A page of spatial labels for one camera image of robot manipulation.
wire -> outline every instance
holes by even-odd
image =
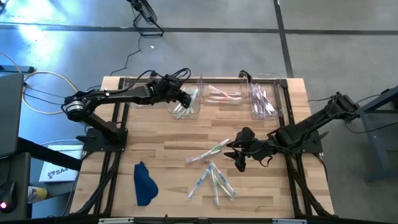
[[[139,76],[137,77],[136,81],[135,81],[134,83],[132,83],[130,86],[128,86],[127,88],[124,88],[124,89],[122,89],[122,90],[117,90],[117,91],[108,91],[107,93],[109,93],[109,94],[117,94],[117,93],[123,93],[123,92],[125,92],[125,91],[128,91],[128,89],[130,89],[132,86],[134,86],[134,84],[136,84],[136,83],[138,82],[138,80],[139,80],[143,75],[145,75],[145,74],[148,73],[148,72],[154,72],[154,71],[153,71],[153,70],[146,70],[146,71],[144,71],[144,73],[142,73],[141,75],[139,75]],[[70,101],[64,103],[64,104],[61,106],[61,109],[62,109],[62,111],[63,111],[64,113],[66,113],[65,110],[63,109],[63,107],[64,107],[65,105],[69,104],[71,101],[81,100],[81,99],[83,99],[83,98],[87,98],[87,97],[91,97],[91,96],[98,96],[98,95],[103,95],[103,94],[104,94],[104,93],[90,93],[89,95],[78,97],[78,98],[76,98],[76,99],[73,99],[73,100],[70,100]]]
[[[29,86],[24,86],[24,87],[28,88],[28,89],[31,89],[31,90],[34,90],[34,91],[37,91],[37,92],[40,92],[40,93],[45,93],[45,94],[48,94],[48,95],[51,95],[51,96],[56,96],[56,97],[59,97],[59,98],[65,98],[64,96],[60,96],[60,95],[56,95],[56,94],[52,94],[52,93],[47,93],[47,92],[41,91],[41,90],[36,90],[36,89],[33,89],[32,87],[29,87]]]
[[[58,77],[64,79],[64,80],[73,88],[73,90],[74,90],[75,92],[78,91],[77,88],[74,86],[74,84],[73,84],[71,81],[69,81],[69,80],[68,80],[67,78],[65,78],[64,76],[62,76],[62,75],[60,75],[60,74],[57,74],[57,73],[55,73],[55,72],[38,71],[38,72],[30,73],[30,74],[28,74],[28,75],[25,76],[24,81],[26,81],[28,78],[30,78],[30,77],[32,77],[32,76],[34,76],[34,75],[37,75],[37,74],[51,74],[51,75],[58,76]],[[31,105],[28,104],[28,103],[26,102],[25,96],[24,96],[24,95],[22,96],[22,101],[25,103],[25,105],[26,105],[28,108],[30,108],[30,109],[32,109],[32,110],[38,112],[38,113],[42,113],[42,114],[60,114],[60,113],[63,113],[63,112],[64,112],[64,111],[57,111],[57,112],[39,111],[39,110],[37,110],[37,109],[31,107]]]
[[[380,129],[382,129],[382,128],[386,128],[386,127],[389,127],[389,126],[392,126],[392,125],[394,125],[394,124],[398,124],[398,122],[394,122],[394,123],[391,123],[391,124],[387,124],[387,125],[384,125],[384,126],[381,126],[381,127],[378,127],[378,128],[375,128],[375,129],[372,129],[372,130],[369,130],[369,131],[352,131],[348,126],[347,126],[347,122],[344,122],[344,124],[346,125],[346,128],[348,129],[348,131],[350,131],[350,132],[352,132],[352,133],[354,133],[354,134],[363,134],[363,133],[368,133],[368,132],[372,132],[372,131],[377,131],[377,130],[380,130]]]
[[[323,99],[318,99],[318,100],[308,100],[308,102],[313,102],[313,101],[320,102],[320,101],[325,101],[325,100],[330,100],[330,99],[331,99],[331,97],[328,97],[328,98],[323,98]]]
[[[357,101],[356,103],[362,102],[362,101],[364,101],[364,100],[367,100],[367,99],[372,98],[372,97],[375,97],[375,96],[380,96],[380,94],[376,94],[376,95],[371,95],[371,96],[365,97],[365,98],[363,98],[362,100]]]
[[[329,182],[329,179],[328,179],[328,170],[326,169],[325,162],[323,161],[323,159],[322,159],[318,154],[313,153],[313,155],[314,155],[315,157],[317,157],[317,158],[319,159],[319,161],[322,163],[323,169],[325,170],[326,181]]]
[[[187,80],[191,77],[191,73],[192,73],[192,72],[191,72],[191,70],[190,70],[189,68],[182,68],[182,69],[176,71],[176,72],[173,74],[173,76],[175,76],[175,77],[177,77],[177,78],[182,78],[182,77],[184,77],[186,74],[189,74],[187,78],[185,78],[184,80],[180,80],[180,82],[185,82],[185,81],[187,81]]]
[[[80,175],[80,172],[77,172],[75,181],[74,181],[74,183],[73,183],[73,185],[72,185],[72,189],[70,190],[70,194],[69,194],[69,197],[68,197],[67,205],[65,206],[65,209],[64,209],[63,212],[62,212],[62,216],[65,216],[65,214],[67,213],[69,204],[70,204],[71,199],[72,199],[73,190],[75,189],[75,186],[76,186],[76,184],[77,184],[77,180],[78,180],[78,178],[79,178],[79,175]]]
[[[133,55],[135,55],[136,53],[138,53],[138,52],[141,51],[141,45],[140,45],[141,37],[142,37],[142,36],[140,36],[140,37],[138,38],[138,50],[135,51],[135,52],[133,52],[133,53],[131,53],[131,54],[129,54],[129,55],[127,56],[126,63],[124,64],[124,67],[123,67],[123,68],[120,68],[120,69],[117,69],[117,70],[111,72],[111,73],[109,74],[109,76],[112,76],[114,73],[120,72],[121,70],[127,69],[127,64],[129,63],[129,58],[130,58],[130,56],[133,56]]]
[[[10,61],[15,65],[15,67],[17,67],[18,72],[22,74],[22,72],[21,72],[19,66],[17,65],[17,63],[15,63],[15,61],[13,61],[13,59],[11,59],[10,57],[8,57],[6,54],[4,54],[4,53],[2,53],[2,52],[0,52],[0,54],[3,55],[3,56],[5,56],[6,58],[8,58],[8,60],[10,60]]]
[[[66,142],[66,141],[78,141],[78,142],[80,142],[80,141],[77,140],[77,139],[63,139],[63,140],[56,140],[56,141],[45,142],[45,143],[42,143],[42,144],[40,144],[40,145],[41,145],[41,146],[44,146],[44,145],[46,145],[46,144],[57,143],[57,142]]]
[[[236,151],[236,152],[240,152],[241,154],[244,154],[244,155],[253,155],[253,154],[259,152],[260,150],[263,150],[263,148],[260,148],[260,149],[254,151],[254,152],[243,152],[242,150],[237,150],[237,149],[234,148],[234,146],[235,146],[236,144],[241,144],[241,143],[245,143],[245,142],[243,142],[243,141],[234,142],[234,143],[231,145],[231,149],[234,150],[234,151]]]
[[[54,103],[54,102],[51,102],[51,101],[43,100],[43,99],[41,99],[41,98],[39,98],[39,97],[32,96],[32,95],[29,95],[29,94],[27,94],[27,93],[22,93],[22,94],[27,95],[27,96],[32,97],[32,98],[35,98],[35,99],[38,99],[38,100],[41,100],[41,101],[44,101],[44,102],[46,102],[46,103],[51,103],[51,104],[53,104],[53,105],[62,105],[61,103]]]
[[[17,65],[17,63],[15,63],[15,61],[13,61],[13,59],[11,59],[10,57],[8,57],[6,54],[4,54],[4,53],[2,53],[2,52],[0,52],[0,54],[3,55],[3,56],[5,56],[6,58],[8,58],[8,59],[15,65],[15,67],[16,67],[17,70],[18,70],[18,72],[22,74],[22,72],[21,72],[19,66]],[[41,73],[48,73],[48,74],[56,75],[56,76],[58,76],[58,77],[64,79],[64,80],[67,81],[67,83],[69,83],[69,85],[72,86],[72,88],[77,92],[76,87],[74,86],[74,84],[72,84],[71,81],[69,81],[69,80],[68,80],[67,78],[65,78],[64,76],[59,75],[59,74],[57,74],[57,73],[55,73],[55,72],[38,71],[38,72],[30,73],[30,74],[28,74],[28,75],[25,76],[24,82],[25,82],[29,77],[32,77],[33,75],[41,74]],[[63,112],[64,112],[64,111],[58,111],[58,112],[45,112],[45,111],[39,111],[39,110],[33,108],[33,107],[32,107],[30,104],[28,104],[28,103],[26,102],[26,100],[25,100],[25,91],[26,91],[26,89],[23,90],[23,92],[22,92],[22,93],[23,93],[23,94],[22,94],[22,101],[23,101],[23,102],[25,103],[25,105],[26,105],[28,108],[30,108],[31,110],[36,111],[36,112],[38,112],[38,113],[42,113],[42,114],[60,114],[60,113],[63,113]]]
[[[90,90],[92,88],[96,88],[96,87],[101,87],[101,85],[95,85],[95,86],[88,87],[86,91],[88,91],[88,90]]]
[[[276,147],[276,148],[279,148],[279,149],[283,149],[283,150],[285,150],[285,151],[287,151],[289,153],[293,153],[293,151],[291,151],[290,149],[288,149],[286,147],[282,147],[282,146],[270,145],[268,147]]]
[[[289,153],[293,153],[290,149],[287,149],[287,148],[282,147],[282,146],[276,146],[276,145],[268,145],[268,146],[266,146],[266,147],[262,147],[262,148],[260,148],[260,149],[258,149],[258,150],[256,150],[256,151],[254,151],[254,152],[243,152],[242,150],[237,150],[237,149],[234,148],[235,144],[242,144],[242,143],[245,143],[245,142],[243,142],[243,141],[234,142],[234,143],[231,145],[231,149],[234,150],[234,151],[236,151],[236,152],[242,153],[242,154],[244,154],[244,155],[253,155],[253,154],[255,154],[255,153],[257,153],[257,152],[259,152],[259,151],[261,151],[261,150],[263,150],[264,148],[267,148],[267,147],[275,147],[275,148],[279,148],[279,149],[283,149],[283,150],[285,150],[285,151],[288,151]]]
[[[303,133],[305,133],[305,136],[304,136],[304,138],[303,138],[303,141],[302,141],[302,143],[301,143],[301,146],[300,146],[300,148],[298,149],[298,151],[297,151],[297,153],[301,153],[302,152],[302,149],[303,149],[303,147],[304,147],[304,144],[305,144],[305,141],[307,140],[307,137],[308,137],[308,135],[310,134],[310,130],[315,126],[315,125],[317,125],[318,123],[319,123],[319,121],[321,121],[326,115],[328,115],[330,112],[331,112],[331,110],[333,109],[333,105],[336,103],[336,98],[335,97],[331,97],[332,99],[332,102],[331,102],[331,104],[330,104],[330,109],[324,114],[324,115],[322,115],[322,116],[320,116],[312,125],[311,125],[311,127],[310,128],[308,128],[307,130],[305,130]]]

concrete floor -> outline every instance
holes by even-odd
[[[398,29],[398,2],[394,0],[279,2],[286,29]],[[266,29],[278,29],[273,0],[149,0],[149,3],[163,27],[252,30],[249,33],[168,32],[161,39],[142,38],[142,52],[133,56],[127,69],[116,75],[137,75],[147,69],[171,73],[190,67],[194,74],[205,76],[236,76],[241,69],[252,74],[277,72],[282,77],[287,76],[279,34],[266,33],[272,32]],[[131,27],[132,19],[129,5],[123,0],[8,0],[0,14],[0,25]],[[82,90],[100,84],[103,76],[123,67],[126,55],[138,48],[137,32],[1,27],[0,51],[20,65],[61,73]],[[398,35],[288,34],[286,39],[293,75],[304,78],[310,99],[340,91],[356,101],[398,84]],[[0,58],[0,64],[9,62]],[[29,83],[34,88],[60,95],[73,93],[67,84],[49,75],[38,75]],[[58,110],[58,106],[29,101],[42,110]],[[312,111],[321,109],[324,103],[311,103]],[[363,129],[359,121],[351,127]],[[322,131],[330,132],[322,144],[336,214],[345,218],[397,222],[398,181],[363,182],[364,175],[374,166],[374,154],[366,136],[350,133],[341,121],[326,125]],[[73,139],[82,133],[83,126],[67,120],[63,114],[38,114],[22,106],[20,136],[23,138],[41,143]],[[32,170],[41,170],[41,164],[33,161]],[[60,215],[66,198],[64,195],[35,204],[34,217]]]

plastic container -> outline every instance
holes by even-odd
[[[202,78],[197,79],[196,83],[184,83],[181,86],[181,90],[191,95],[190,107],[185,109],[181,106],[180,102],[170,102],[167,106],[167,110],[173,115],[175,119],[198,119],[201,104],[201,89],[202,89]]]
[[[206,105],[242,105],[250,96],[249,79],[239,74],[238,81],[233,83],[211,82],[211,78],[203,84],[202,96]]]
[[[251,82],[252,119],[277,118],[287,111],[281,77],[277,73],[261,73]]]

blue towel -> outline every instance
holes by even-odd
[[[159,189],[154,180],[149,177],[149,171],[143,162],[135,165],[134,183],[136,185],[138,206],[147,206],[159,193]]]

wooden table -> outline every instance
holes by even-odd
[[[117,89],[120,77],[104,77],[102,88]],[[304,81],[288,79],[289,94],[295,122],[311,115]],[[201,105],[197,120],[179,121],[165,109],[129,110],[129,137],[122,154],[114,193],[112,216],[119,217],[293,217],[289,180],[283,155],[276,155],[269,167],[246,159],[246,171],[241,173],[234,161],[222,154],[211,158],[237,192],[232,202],[220,192],[220,205],[214,205],[210,179],[202,183],[191,200],[187,194],[203,175],[208,161],[189,166],[186,159],[203,154],[226,138],[235,139],[242,127],[248,126],[258,139],[279,127],[276,119],[252,120],[249,104],[241,107]],[[102,105],[96,114],[111,120],[113,105]],[[123,104],[120,107],[121,118]],[[77,211],[89,199],[100,179],[103,152],[95,152],[83,161],[71,212]],[[143,161],[159,188],[159,194],[146,207],[138,207],[134,190],[134,165]],[[311,154],[303,155],[307,184],[318,201],[333,213],[328,184],[321,162]],[[108,194],[105,189],[101,211]],[[298,191],[300,208],[304,211],[302,194]]]

